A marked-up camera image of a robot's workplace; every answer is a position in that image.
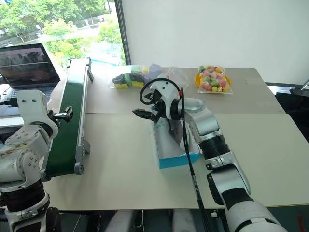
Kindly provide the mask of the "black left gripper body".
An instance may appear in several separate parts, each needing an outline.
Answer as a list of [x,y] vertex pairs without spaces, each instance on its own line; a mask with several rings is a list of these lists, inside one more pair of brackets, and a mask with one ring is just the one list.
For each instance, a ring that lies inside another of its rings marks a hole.
[[47,110],[47,116],[57,125],[58,128],[60,127],[60,123],[56,118],[56,114],[52,110]]

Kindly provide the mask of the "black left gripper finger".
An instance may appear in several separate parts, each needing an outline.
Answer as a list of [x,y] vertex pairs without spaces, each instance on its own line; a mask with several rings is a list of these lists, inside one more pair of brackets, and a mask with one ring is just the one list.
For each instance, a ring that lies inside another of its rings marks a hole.
[[57,115],[57,118],[66,122],[70,122],[70,120],[73,118],[73,113],[60,113]]
[[63,113],[56,113],[56,116],[72,116],[72,107],[67,107]]

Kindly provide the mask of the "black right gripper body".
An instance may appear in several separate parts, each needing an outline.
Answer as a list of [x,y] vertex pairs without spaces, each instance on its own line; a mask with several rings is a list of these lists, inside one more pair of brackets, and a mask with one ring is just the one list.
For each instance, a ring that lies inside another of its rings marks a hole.
[[152,105],[161,112],[161,118],[171,120],[171,90],[170,89],[151,89],[144,95],[144,104]]

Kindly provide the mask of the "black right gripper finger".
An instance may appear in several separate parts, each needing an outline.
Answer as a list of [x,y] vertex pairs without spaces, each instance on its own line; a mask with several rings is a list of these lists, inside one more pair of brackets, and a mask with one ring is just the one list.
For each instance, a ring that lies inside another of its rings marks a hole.
[[161,112],[157,109],[151,110],[151,120],[156,124],[161,118]]
[[153,120],[154,115],[151,111],[146,111],[144,109],[134,109],[132,110],[132,113],[135,114],[136,116],[142,118],[142,119],[147,119],[147,120]]

